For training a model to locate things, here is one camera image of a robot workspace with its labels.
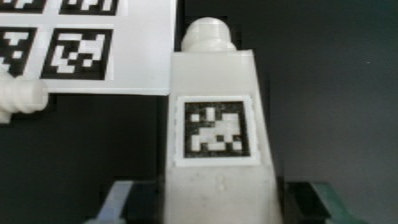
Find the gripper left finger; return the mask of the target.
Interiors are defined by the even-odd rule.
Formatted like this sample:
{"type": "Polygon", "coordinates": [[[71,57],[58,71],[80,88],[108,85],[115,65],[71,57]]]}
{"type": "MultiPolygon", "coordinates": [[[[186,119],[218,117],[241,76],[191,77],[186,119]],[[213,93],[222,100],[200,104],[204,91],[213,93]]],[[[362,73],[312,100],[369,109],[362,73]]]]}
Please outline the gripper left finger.
{"type": "Polygon", "coordinates": [[[158,224],[154,181],[113,182],[97,215],[81,224],[158,224]]]}

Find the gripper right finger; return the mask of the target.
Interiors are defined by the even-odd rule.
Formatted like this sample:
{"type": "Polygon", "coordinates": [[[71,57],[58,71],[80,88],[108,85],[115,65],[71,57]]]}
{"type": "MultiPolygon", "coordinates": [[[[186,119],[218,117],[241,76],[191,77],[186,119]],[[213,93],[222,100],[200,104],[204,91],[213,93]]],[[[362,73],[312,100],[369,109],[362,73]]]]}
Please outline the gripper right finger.
{"type": "Polygon", "coordinates": [[[351,215],[328,183],[286,183],[284,224],[367,224],[351,215]]]}

